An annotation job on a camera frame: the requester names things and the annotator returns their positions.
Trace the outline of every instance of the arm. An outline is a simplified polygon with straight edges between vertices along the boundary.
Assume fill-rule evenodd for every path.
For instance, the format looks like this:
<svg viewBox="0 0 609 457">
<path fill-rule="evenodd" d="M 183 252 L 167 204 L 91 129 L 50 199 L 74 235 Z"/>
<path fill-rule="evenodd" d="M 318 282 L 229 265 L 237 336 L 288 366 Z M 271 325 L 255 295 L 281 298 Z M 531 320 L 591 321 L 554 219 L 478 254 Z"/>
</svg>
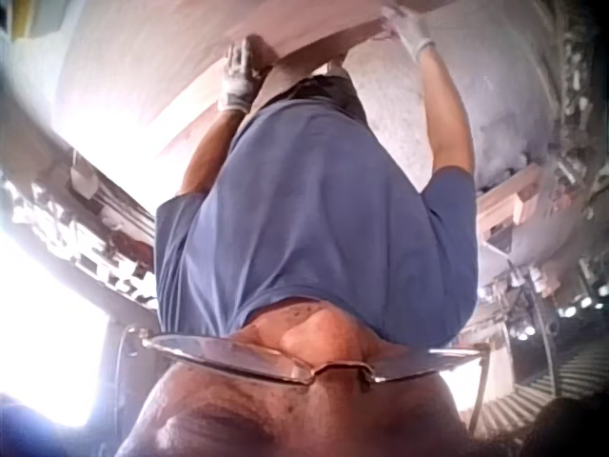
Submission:
<svg viewBox="0 0 609 457">
<path fill-rule="evenodd" d="M 192 155 L 178 195 L 209 193 L 244 117 L 246 115 L 239 110 L 220 111 Z"/>
<path fill-rule="evenodd" d="M 422 16 L 402 7 L 383 9 L 413 60 L 420 64 L 434 172 L 444 167 L 474 171 L 474 147 L 467 113 Z"/>
<path fill-rule="evenodd" d="M 239 125 L 251 110 L 260 91 L 265 73 L 252 67 L 253 55 L 249 37 L 226 53 L 219 114 L 201 140 L 188 164 L 178 195 L 209 193 L 228 156 L 228 149 Z"/>
<path fill-rule="evenodd" d="M 474 172 L 474 146 L 467 113 L 448 69 L 434 46 L 420 55 L 422 88 L 434 172 L 460 167 Z"/>
</svg>

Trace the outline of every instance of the man's right arm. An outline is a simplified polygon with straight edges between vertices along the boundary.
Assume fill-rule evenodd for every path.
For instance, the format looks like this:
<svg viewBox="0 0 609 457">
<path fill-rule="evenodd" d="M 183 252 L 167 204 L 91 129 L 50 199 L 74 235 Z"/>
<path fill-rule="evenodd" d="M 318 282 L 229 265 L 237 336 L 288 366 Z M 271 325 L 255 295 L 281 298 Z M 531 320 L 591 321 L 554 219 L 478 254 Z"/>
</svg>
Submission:
<svg viewBox="0 0 609 457">
<path fill-rule="evenodd" d="M 427 135 L 434 172 L 459 167 L 474 172 L 474 147 L 467 113 L 450 73 L 434 46 L 425 19 L 404 7 L 385 7 L 384 16 L 421 67 Z"/>
</svg>

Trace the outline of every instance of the hand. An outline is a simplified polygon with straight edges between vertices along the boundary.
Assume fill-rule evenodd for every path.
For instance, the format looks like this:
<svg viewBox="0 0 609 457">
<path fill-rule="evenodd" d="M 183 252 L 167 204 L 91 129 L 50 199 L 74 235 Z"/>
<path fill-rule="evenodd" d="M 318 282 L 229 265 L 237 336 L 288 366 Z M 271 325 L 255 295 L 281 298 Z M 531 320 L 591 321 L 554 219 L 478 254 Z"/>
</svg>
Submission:
<svg viewBox="0 0 609 457">
<path fill-rule="evenodd" d="M 256 71 L 252 67 L 253 55 L 251 40 L 228 48 L 226 52 L 225 75 L 222 79 L 222 92 L 218 100 L 218 110 L 239 110 L 248 114 L 268 73 Z"/>
<path fill-rule="evenodd" d="M 424 17 L 405 7 L 383 7 L 383 16 L 400 35 L 412 59 L 419 63 L 421 51 L 434 45 Z"/>
</svg>

